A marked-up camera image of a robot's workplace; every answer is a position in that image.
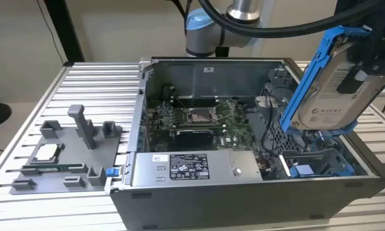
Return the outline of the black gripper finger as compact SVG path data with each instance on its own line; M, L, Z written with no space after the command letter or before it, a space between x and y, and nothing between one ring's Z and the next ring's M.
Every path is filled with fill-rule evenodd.
M366 75L385 76L385 38L362 39L347 52L347 61L351 61L354 66L337 87L337 92L341 94L357 92L363 83L363 80L355 76L359 71Z

